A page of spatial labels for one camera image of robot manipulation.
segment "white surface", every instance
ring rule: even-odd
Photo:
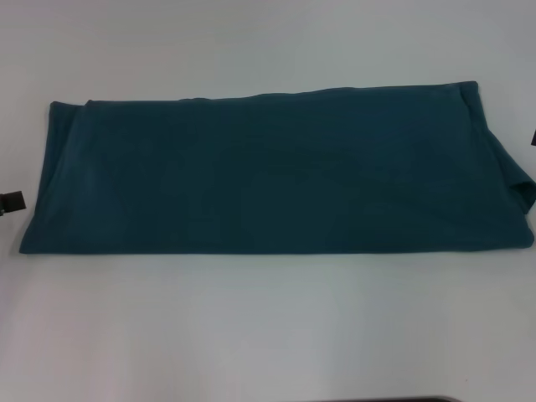
[[[53,100],[478,80],[536,177],[529,0],[0,4],[0,189],[30,208]],[[30,213],[0,219],[1,402],[536,395],[534,248],[26,257]]]

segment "folded cloth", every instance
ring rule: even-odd
[[[476,82],[54,102],[25,254],[529,247],[536,184]]]

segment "teal fabric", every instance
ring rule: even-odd
[[[20,251],[523,248],[535,199],[488,130],[476,82],[54,102]]]

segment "black object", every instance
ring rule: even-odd
[[[26,209],[22,191],[0,194],[0,216],[8,212],[20,211],[21,209]]]

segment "black clip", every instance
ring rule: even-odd
[[[26,209],[22,191],[0,194],[0,216],[8,212],[20,211],[21,209]]]

